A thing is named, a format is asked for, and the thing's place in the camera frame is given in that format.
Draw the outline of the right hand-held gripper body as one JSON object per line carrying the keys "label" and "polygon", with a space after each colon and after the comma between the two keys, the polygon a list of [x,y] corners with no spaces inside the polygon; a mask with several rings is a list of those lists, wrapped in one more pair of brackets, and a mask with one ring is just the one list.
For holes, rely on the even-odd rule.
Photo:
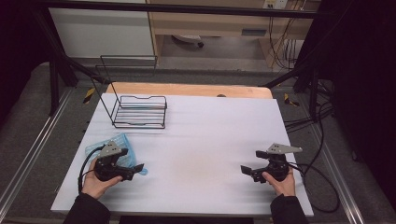
{"label": "right hand-held gripper body", "polygon": [[263,172],[269,173],[277,181],[283,181],[289,171],[289,163],[287,162],[286,155],[288,153],[302,152],[301,147],[291,147],[273,143],[265,152],[269,154],[268,165],[263,168],[252,170],[251,177],[254,182],[265,183],[266,180],[262,177]]}

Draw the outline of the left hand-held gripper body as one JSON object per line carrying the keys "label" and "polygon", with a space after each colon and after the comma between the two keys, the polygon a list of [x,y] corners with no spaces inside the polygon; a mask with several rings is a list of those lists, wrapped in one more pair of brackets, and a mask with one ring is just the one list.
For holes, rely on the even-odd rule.
{"label": "left hand-held gripper body", "polygon": [[121,147],[119,147],[114,141],[109,141],[103,146],[96,157],[94,167],[94,172],[99,180],[107,181],[116,176],[121,176],[122,180],[133,179],[133,168],[117,165],[117,161],[122,157],[119,155],[120,150]]}

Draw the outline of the blue striped towel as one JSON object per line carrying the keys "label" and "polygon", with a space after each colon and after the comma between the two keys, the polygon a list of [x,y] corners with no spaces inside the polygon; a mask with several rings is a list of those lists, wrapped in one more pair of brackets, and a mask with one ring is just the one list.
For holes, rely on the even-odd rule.
{"label": "blue striped towel", "polygon": [[[110,139],[85,147],[85,154],[86,154],[85,163],[91,162],[94,158],[96,158],[99,152],[101,151],[101,149],[103,148],[103,146],[109,141],[114,141],[119,147],[128,149],[127,155],[120,157],[119,160],[117,161],[117,165],[122,167],[133,168],[133,169],[136,165],[138,165],[134,154],[134,150],[132,149],[132,146],[129,143],[129,140],[126,137],[125,133],[117,134],[116,136]],[[144,167],[143,171],[138,174],[146,175],[147,173],[148,170]]]}

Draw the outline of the black wire rack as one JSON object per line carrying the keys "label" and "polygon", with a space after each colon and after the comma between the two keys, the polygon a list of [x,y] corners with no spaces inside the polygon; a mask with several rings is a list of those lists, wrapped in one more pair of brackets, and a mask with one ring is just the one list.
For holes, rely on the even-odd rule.
{"label": "black wire rack", "polygon": [[132,77],[153,77],[154,55],[101,55],[91,78],[100,102],[115,128],[164,129],[167,99],[148,93],[122,93],[116,85]]}

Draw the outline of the person's right hand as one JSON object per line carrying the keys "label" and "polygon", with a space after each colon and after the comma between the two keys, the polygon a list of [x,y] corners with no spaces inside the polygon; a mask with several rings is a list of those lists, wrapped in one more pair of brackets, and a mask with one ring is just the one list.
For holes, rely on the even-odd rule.
{"label": "person's right hand", "polygon": [[284,195],[289,197],[296,195],[295,179],[291,168],[289,168],[283,181],[277,181],[267,172],[263,172],[262,177],[273,187],[277,196]]}

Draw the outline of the person's left hand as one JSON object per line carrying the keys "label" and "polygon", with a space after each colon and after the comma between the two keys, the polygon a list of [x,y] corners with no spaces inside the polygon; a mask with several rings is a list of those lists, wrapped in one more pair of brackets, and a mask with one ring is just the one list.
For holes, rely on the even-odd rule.
{"label": "person's left hand", "polygon": [[89,167],[89,172],[85,175],[81,192],[98,200],[109,188],[120,183],[122,177],[116,176],[107,181],[99,180],[94,172],[95,163],[96,159],[93,159]]}

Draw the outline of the white table cover board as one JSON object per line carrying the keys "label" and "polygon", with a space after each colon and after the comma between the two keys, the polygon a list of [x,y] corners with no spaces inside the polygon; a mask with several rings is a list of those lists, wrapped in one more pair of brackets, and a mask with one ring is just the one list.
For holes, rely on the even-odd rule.
{"label": "white table cover board", "polygon": [[289,142],[274,99],[169,95],[162,129],[127,129],[147,169],[108,189],[116,215],[266,217],[274,190],[242,174],[267,162],[258,150]]}

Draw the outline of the yellow black tape strip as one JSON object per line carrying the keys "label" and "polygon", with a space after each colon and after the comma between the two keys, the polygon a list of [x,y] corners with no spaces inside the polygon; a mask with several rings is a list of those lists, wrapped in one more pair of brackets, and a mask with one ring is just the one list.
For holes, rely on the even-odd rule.
{"label": "yellow black tape strip", "polygon": [[286,105],[300,106],[298,102],[292,101],[287,93],[284,93],[284,103]]}
{"label": "yellow black tape strip", "polygon": [[89,101],[91,100],[94,92],[95,92],[95,88],[88,89],[88,91],[87,91],[87,93],[86,93],[86,95],[85,95],[85,97],[83,99],[83,104],[88,104],[89,103]]}

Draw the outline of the white cabinet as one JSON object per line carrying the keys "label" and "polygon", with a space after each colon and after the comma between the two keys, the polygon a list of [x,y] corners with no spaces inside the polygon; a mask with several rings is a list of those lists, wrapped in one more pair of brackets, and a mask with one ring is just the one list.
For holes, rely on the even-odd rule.
{"label": "white cabinet", "polygon": [[154,54],[147,12],[65,8],[49,12],[69,57]]}

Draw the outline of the grey chair base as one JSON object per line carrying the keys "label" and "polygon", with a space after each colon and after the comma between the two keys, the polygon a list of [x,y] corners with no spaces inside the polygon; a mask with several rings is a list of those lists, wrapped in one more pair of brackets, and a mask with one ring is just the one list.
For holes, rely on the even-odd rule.
{"label": "grey chair base", "polygon": [[173,38],[185,43],[195,44],[198,48],[202,48],[205,44],[198,35],[173,35]]}

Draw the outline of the wooden desk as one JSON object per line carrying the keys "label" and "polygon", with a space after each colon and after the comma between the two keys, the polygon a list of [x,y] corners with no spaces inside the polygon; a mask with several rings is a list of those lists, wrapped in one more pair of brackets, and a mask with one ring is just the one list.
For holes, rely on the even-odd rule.
{"label": "wooden desk", "polygon": [[[263,8],[264,0],[146,0],[149,4]],[[321,0],[288,0],[284,10],[316,11]],[[267,65],[273,67],[284,50],[284,41],[304,40],[310,19],[265,18],[232,15],[150,12],[154,52],[161,54],[166,35],[243,36],[259,40]]]}

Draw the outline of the white power strip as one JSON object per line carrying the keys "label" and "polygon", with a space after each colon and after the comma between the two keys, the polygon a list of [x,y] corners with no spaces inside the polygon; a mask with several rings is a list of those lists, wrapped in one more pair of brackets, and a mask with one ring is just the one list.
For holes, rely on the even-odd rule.
{"label": "white power strip", "polygon": [[288,3],[288,0],[264,0],[263,8],[269,9],[284,9]]}

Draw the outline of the aluminium rail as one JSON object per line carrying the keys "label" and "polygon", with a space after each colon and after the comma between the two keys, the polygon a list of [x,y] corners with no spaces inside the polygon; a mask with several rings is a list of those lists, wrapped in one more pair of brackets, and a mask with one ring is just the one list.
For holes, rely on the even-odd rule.
{"label": "aluminium rail", "polygon": [[323,163],[330,175],[330,179],[334,183],[335,188],[339,193],[339,199],[341,205],[344,208],[346,217],[350,224],[364,224],[364,218],[361,214],[359,207],[357,206],[352,193],[347,185],[344,176],[341,173],[341,169],[337,165],[330,148],[324,139],[324,132],[320,129],[318,124],[312,125],[312,133],[315,136],[318,145],[321,149],[320,155]]}
{"label": "aluminium rail", "polygon": [[15,200],[18,192],[23,185],[23,182],[29,175],[32,167],[35,164],[36,159],[39,157],[42,148],[46,145],[52,130],[56,126],[60,116],[63,114],[66,108],[71,94],[74,92],[72,88],[67,88],[61,96],[60,105],[55,110],[54,114],[50,116],[44,127],[40,130],[37,138],[29,148],[27,155],[24,157],[20,167],[18,168],[16,174],[12,177],[10,183],[7,185],[5,192],[0,197],[0,210],[6,211]]}

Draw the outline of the black frame strut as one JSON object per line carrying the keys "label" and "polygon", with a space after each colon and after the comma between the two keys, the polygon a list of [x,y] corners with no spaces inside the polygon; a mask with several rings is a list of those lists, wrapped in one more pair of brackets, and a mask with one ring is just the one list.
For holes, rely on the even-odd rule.
{"label": "black frame strut", "polygon": [[297,77],[293,90],[298,93],[309,89],[308,115],[313,121],[318,120],[318,70],[329,50],[335,27],[335,19],[313,19],[294,68],[287,74],[263,84],[265,88],[271,89],[292,77]]}
{"label": "black frame strut", "polygon": [[74,70],[78,70],[99,83],[110,83],[109,80],[96,75],[93,71],[66,55],[62,41],[50,16],[50,12],[46,7],[32,7],[30,12],[37,25],[37,33],[38,35],[42,35],[43,46],[47,47],[47,54],[49,56],[51,95],[49,114],[51,116],[60,108],[59,77],[62,78],[68,87],[75,87],[78,84],[78,79]]}

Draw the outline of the black frame crossbar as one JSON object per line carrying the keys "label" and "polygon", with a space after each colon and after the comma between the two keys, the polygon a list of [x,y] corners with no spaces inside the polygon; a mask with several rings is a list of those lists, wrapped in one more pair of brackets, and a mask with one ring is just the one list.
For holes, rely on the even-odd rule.
{"label": "black frame crossbar", "polygon": [[138,12],[161,12],[161,13],[190,13],[233,15],[250,17],[273,17],[273,18],[296,18],[316,19],[330,17],[329,12],[281,10],[281,9],[255,9],[246,7],[210,7],[189,5],[164,5],[164,4],[140,4],[118,2],[95,2],[95,1],[71,1],[71,0],[35,0],[42,7],[89,9],[89,10],[114,10],[114,11],[138,11]]}

